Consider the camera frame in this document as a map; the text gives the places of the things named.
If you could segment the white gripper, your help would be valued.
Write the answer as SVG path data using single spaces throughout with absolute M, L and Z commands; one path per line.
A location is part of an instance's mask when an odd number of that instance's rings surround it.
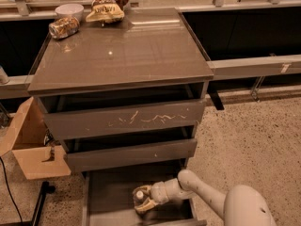
M 139 186 L 134 189 L 133 194 L 138 190 L 142 190 L 145 195 L 150 195 L 151 197 L 151 199 L 147 198 L 143 202 L 135 203 L 135 211 L 140 215 L 147 213 L 158 204 L 162 205 L 170 201 L 182 200 L 184 196 L 184 191 L 180 187 L 177 179 L 161 181 L 152 186 Z

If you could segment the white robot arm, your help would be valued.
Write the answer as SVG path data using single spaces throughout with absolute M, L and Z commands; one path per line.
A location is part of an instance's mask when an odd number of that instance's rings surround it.
M 237 185 L 223 194 L 204 183 L 190 169 L 182 169 L 176 178 L 133 191 L 137 214 L 145 214 L 158 205 L 199 196 L 224 222 L 224 226 L 277 226 L 265 198 L 253 187 Z

